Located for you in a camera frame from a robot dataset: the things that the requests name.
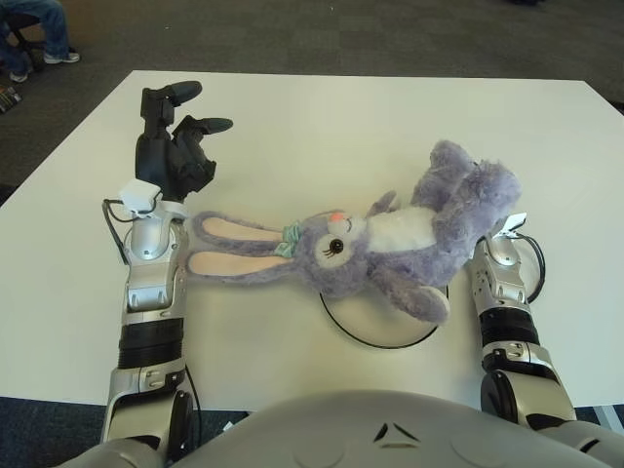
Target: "person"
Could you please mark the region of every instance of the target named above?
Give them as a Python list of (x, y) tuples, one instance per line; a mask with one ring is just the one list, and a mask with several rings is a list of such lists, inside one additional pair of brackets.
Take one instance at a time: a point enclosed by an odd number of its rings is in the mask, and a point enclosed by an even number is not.
[(45, 63), (75, 63), (80, 60), (80, 54), (69, 52), (65, 12), (57, 0), (0, 0), (0, 59), (9, 68), (12, 81), (22, 83), (32, 71), (24, 54), (7, 42), (11, 30), (4, 18), (15, 13), (33, 15), (41, 21), (46, 33)]

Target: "rabbit ear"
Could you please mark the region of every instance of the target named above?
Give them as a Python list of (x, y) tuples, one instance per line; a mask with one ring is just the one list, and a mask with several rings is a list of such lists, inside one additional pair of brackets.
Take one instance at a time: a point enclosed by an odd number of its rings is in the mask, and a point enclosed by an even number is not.
[(188, 271), (225, 283), (268, 283), (293, 271), (293, 260), (282, 256), (245, 256), (222, 252), (196, 252), (188, 258)]
[(237, 254), (269, 254), (282, 241), (282, 232), (226, 214), (204, 212), (193, 219), (197, 236)]

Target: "tabletop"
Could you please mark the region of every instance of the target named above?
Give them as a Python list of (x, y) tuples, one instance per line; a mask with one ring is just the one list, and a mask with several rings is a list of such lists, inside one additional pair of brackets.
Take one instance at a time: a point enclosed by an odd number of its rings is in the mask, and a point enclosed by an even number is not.
[[(389, 189), (407, 202), (441, 138), (501, 161), (523, 185), (517, 211), (546, 256), (532, 306), (542, 344), (575, 406), (624, 402), (624, 118), (587, 84), (169, 71), (132, 72), (0, 209), (0, 395), (106, 402), (127, 270), (99, 205), (134, 176), (141, 89), (182, 80), (204, 91), (177, 122), (234, 121), (202, 143), (218, 166), (187, 198), (193, 214), (280, 227), (334, 208), (363, 214)], [(297, 281), (193, 285), (185, 356), (208, 409), (353, 388), (477, 408), (483, 371), (465, 270), (449, 299), (448, 322), (429, 338), (381, 350), (346, 336)]]

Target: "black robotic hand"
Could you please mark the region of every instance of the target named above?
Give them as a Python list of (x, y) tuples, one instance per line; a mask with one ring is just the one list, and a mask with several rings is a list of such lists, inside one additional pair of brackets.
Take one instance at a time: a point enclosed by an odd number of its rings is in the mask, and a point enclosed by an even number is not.
[(216, 162), (206, 157), (199, 143), (204, 135), (233, 125), (229, 119), (196, 120), (187, 115), (173, 131), (172, 140), (167, 127), (174, 122), (174, 108), (201, 92), (197, 81), (143, 89), (140, 115), (145, 129), (136, 142), (136, 178), (161, 187), (165, 201), (183, 202), (186, 195), (200, 191), (213, 179)]

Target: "pink inner ear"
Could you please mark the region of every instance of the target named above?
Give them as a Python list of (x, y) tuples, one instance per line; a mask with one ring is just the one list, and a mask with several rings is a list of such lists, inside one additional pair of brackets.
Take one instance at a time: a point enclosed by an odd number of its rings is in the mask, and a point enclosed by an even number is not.
[(189, 269), (198, 275), (225, 277), (257, 273), (284, 263), (282, 256), (242, 256), (234, 253), (198, 252), (188, 261)]
[(232, 239), (234, 241), (277, 241), (282, 240), (282, 233), (242, 226), (220, 217), (207, 217), (202, 222), (204, 230), (216, 237)]

